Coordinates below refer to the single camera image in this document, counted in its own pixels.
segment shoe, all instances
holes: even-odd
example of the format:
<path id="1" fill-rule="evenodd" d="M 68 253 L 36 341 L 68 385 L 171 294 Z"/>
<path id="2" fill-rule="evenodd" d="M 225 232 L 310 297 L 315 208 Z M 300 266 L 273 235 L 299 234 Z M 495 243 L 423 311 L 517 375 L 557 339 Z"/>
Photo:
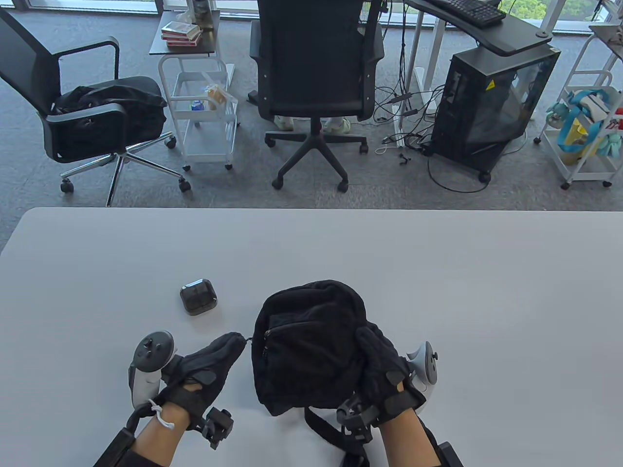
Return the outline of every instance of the shoe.
<path id="1" fill-rule="evenodd" d="M 331 125 L 331 119 L 327 120 L 325 127 L 323 128 L 325 133 L 329 134 L 347 134 L 350 133 L 351 123 L 346 117 L 342 118 L 342 122 L 339 126 Z"/>
<path id="2" fill-rule="evenodd" d="M 292 117 L 275 115 L 275 125 L 277 125 L 280 131 L 294 131 L 294 120 L 292 120 Z"/>

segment pc case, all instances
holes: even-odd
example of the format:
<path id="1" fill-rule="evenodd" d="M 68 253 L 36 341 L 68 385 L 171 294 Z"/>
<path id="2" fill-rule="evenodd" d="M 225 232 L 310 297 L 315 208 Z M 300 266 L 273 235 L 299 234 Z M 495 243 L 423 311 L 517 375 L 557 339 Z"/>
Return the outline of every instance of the pc case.
<path id="1" fill-rule="evenodd" d="M 484 47 L 455 54 L 424 153 L 477 170 L 488 182 L 506 145 L 526 129 L 559 54 L 546 44 L 510 57 Z"/>

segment backpack zipper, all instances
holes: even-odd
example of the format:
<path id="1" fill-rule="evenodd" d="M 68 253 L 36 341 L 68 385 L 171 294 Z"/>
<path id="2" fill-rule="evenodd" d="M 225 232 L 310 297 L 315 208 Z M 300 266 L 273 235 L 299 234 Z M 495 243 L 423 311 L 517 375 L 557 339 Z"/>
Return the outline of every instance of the backpack zipper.
<path id="1" fill-rule="evenodd" d="M 301 323 L 282 324 L 280 326 L 275 326 L 274 328 L 270 328 L 270 329 L 266 330 L 266 332 L 264 332 L 264 350 L 262 351 L 262 357 L 263 358 L 267 358 L 268 357 L 268 351 L 269 351 L 268 338 L 275 331 L 277 333 L 280 333 L 280 332 L 282 332 L 284 330 L 288 330 L 290 328 L 314 326 L 314 325 L 317 325 L 317 324 L 322 324 L 322 323 L 320 321 L 303 321 Z"/>

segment black office chair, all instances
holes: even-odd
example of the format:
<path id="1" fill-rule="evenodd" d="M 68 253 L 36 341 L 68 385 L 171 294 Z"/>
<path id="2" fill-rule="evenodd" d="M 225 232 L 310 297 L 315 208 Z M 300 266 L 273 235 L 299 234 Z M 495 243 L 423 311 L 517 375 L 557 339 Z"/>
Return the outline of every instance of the black office chair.
<path id="1" fill-rule="evenodd" d="M 166 140 L 165 144 L 169 149 L 175 147 L 176 140 L 172 132 L 161 134 L 155 139 L 150 138 L 149 141 L 146 141 L 146 138 L 141 138 L 141 135 L 153 134 L 155 137 L 162 132 L 164 114 L 162 114 L 159 122 L 159 129 L 157 125 L 143 128 L 141 121 L 129 121 L 128 113 L 119 103 L 107 103 L 84 110 L 71 111 L 63 115 L 52 115 L 53 105 L 60 97 L 59 59 L 64 55 L 96 49 L 105 45 L 111 45 L 115 48 L 115 79 L 114 81 L 91 85 L 91 88 L 106 88 L 112 85 L 127 86 L 154 95 L 156 98 L 160 96 L 161 99 L 160 87 L 151 78 L 119 79 L 119 43 L 114 37 L 107 37 L 98 42 L 76 46 L 70 50 L 52 54 L 6 10 L 0 8 L 0 77 L 37 110 L 43 123 L 44 145 L 48 157 L 59 163 L 71 163 L 98 157 L 92 162 L 62 173 L 60 175 L 62 178 L 61 191 L 63 193 L 74 191 L 74 185 L 69 180 L 70 176 L 104 166 L 114 160 L 117 160 L 117 166 L 110 184 L 106 206 L 110 206 L 112 203 L 124 163 L 130 161 L 173 175 L 178 178 L 179 188 L 182 192 L 190 190 L 190 183 L 180 173 L 134 154 L 158 141 Z M 75 136 L 77 128 L 88 127 L 89 134 L 93 134 L 99 128 L 103 128 L 104 125 L 107 130 L 113 128 L 114 131 L 106 133 L 104 138 L 98 138 L 98 144 L 92 144 L 90 140 L 83 140 L 79 150 L 76 150 L 76 138 L 72 138 L 71 144 L 68 143 L 69 138 Z"/>
<path id="2" fill-rule="evenodd" d="M 257 62 L 260 116 L 311 118 L 311 132 L 268 131 L 275 140 L 299 141 L 294 155 L 281 167 L 272 185 L 283 187 L 283 176 L 311 149 L 317 149 L 342 177 L 338 190 L 348 190 L 348 175 L 327 143 L 360 143 L 364 136 L 323 134 L 321 117 L 357 116 L 367 120 L 374 111 L 376 64 L 384 57 L 378 25 L 381 0 L 258 0 L 260 20 L 251 23 L 250 56 Z M 367 21 L 360 21 L 368 10 Z"/>

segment keyboard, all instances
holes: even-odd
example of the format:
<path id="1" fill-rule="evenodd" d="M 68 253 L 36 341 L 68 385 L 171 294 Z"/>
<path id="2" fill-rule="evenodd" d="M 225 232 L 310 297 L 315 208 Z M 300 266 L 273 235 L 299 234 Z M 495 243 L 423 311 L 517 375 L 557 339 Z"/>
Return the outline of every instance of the keyboard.
<path id="1" fill-rule="evenodd" d="M 458 16 L 478 28 L 499 23 L 506 18 L 506 13 L 481 0 L 427 0 L 434 6 Z"/>

